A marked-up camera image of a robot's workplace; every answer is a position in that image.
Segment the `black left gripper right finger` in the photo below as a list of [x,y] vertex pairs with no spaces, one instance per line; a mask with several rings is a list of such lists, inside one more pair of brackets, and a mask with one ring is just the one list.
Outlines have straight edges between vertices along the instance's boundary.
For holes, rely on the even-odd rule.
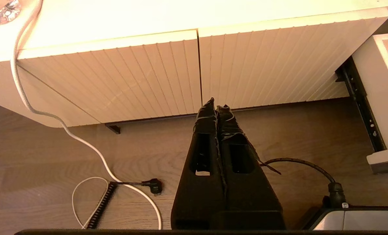
[[217,107],[224,174],[223,227],[229,230],[285,230],[283,208],[260,167],[255,147],[231,109]]

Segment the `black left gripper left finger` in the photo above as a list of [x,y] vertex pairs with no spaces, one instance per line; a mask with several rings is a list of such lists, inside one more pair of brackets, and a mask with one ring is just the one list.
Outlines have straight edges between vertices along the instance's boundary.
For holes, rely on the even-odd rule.
[[208,230],[224,210],[224,179],[211,98],[197,113],[185,165],[171,211],[173,230]]

